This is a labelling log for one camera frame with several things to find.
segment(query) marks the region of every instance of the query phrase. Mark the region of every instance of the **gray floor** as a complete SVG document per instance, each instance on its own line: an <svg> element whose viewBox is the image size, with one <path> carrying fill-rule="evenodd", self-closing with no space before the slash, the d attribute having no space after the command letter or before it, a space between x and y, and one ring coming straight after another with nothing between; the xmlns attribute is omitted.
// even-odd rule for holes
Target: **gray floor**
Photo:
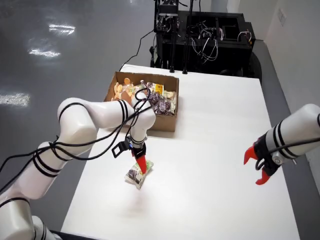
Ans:
<svg viewBox="0 0 320 240"><path fill-rule="evenodd" d="M136 53L140 37L153 29L153 17L152 0L2 0L0 163L53 141L59 134L57 108L65 98L101 101L114 71ZM148 66L152 41L153 35L146 37L139 56L130 63ZM266 45L256 41L254 52L275 125L290 114L289 108ZM29 102L3 101L16 94L29 96ZM12 160L0 174L0 186L26 161ZM61 229L83 168L83 162L68 163L45 197L31 202L32 213L50 229ZM283 169L300 237L318 239L320 198L309 164L301 157L298 166L287 164Z"/></svg>

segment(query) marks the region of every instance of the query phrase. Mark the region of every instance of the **food wrapper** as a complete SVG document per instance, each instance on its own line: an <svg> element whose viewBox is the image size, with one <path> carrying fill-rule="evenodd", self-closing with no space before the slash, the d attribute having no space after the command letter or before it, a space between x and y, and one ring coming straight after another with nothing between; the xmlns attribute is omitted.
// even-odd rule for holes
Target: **food wrapper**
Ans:
<svg viewBox="0 0 320 240"><path fill-rule="evenodd" d="M175 91L164 91L164 99L170 102L169 113L175 114L176 105L177 105L177 93Z"/></svg>
<svg viewBox="0 0 320 240"><path fill-rule="evenodd" d="M138 163L135 163L132 166L132 168L128 171L128 173L124 176L124 179L130 182L131 184L134 184L137 189L140 189L142 184L144 183L146 175L153 167L153 165L154 163L152 161L146 160L146 173L143 174L140 170Z"/></svg>
<svg viewBox="0 0 320 240"><path fill-rule="evenodd" d="M146 86L150 89L151 93L158 93L162 97L164 96L165 93L165 86L162 84L158 83L153 83L153 82L147 82Z"/></svg>

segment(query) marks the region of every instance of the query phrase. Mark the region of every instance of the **black bracket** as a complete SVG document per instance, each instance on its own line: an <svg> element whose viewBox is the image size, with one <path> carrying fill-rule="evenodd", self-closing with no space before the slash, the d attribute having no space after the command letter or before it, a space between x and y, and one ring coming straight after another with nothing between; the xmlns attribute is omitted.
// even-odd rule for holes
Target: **black bracket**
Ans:
<svg viewBox="0 0 320 240"><path fill-rule="evenodd" d="M117 145L115 145L111 151L114 158L116 159L122 152L131 150L131 149L132 149L132 145L129 142L129 138L126 138L124 141L120 141Z"/></svg>
<svg viewBox="0 0 320 240"><path fill-rule="evenodd" d="M146 155L146 152L147 152L147 147L146 147L146 144L143 143L143 146L142 148L132 148L132 154L134 156L135 159L139 159L140 157Z"/></svg>

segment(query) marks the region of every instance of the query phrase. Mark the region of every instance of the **white table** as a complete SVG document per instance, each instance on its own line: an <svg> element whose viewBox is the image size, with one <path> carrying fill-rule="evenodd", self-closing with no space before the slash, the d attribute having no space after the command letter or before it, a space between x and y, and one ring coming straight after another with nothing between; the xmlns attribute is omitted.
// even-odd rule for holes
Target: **white table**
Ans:
<svg viewBox="0 0 320 240"><path fill-rule="evenodd" d="M141 190L124 180L135 163L129 151L87 162L62 232L103 240L299 239L282 169L258 186L255 161L244 166L246 149L271 127L258 79L122 71L180 78L175 133L149 133L154 166ZM96 143L90 156L110 141Z"/></svg>

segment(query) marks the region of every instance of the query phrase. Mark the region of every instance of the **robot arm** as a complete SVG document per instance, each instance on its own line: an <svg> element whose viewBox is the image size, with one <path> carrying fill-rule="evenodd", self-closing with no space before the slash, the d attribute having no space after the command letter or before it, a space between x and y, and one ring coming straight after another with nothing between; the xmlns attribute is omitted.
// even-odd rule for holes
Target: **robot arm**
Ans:
<svg viewBox="0 0 320 240"><path fill-rule="evenodd" d="M320 107L307 104L259 137L245 152L244 164L257 160L255 168L262 168L262 178L256 184L263 185L282 164L319 145Z"/></svg>
<svg viewBox="0 0 320 240"><path fill-rule="evenodd" d="M83 143L97 139L97 128L115 128L121 125L144 104L139 111L142 112L129 118L126 124L131 126L128 141L132 155L136 158L141 171L145 173L146 133L153 126L156 115L150 108L150 103L140 101L141 99L146 99L146 95L138 92L132 100L134 108L124 100L89 102L79 98L66 99L57 112L60 124L57 143L63 143L59 145L63 150L79 156L93 146ZM54 149L56 151L54 153L50 144L49 142L40 144L39 148L47 147L47 150L36 153L18 179L0 195L0 239L29 240L35 236L29 199L36 200L43 197L65 164L72 159L59 149Z"/></svg>

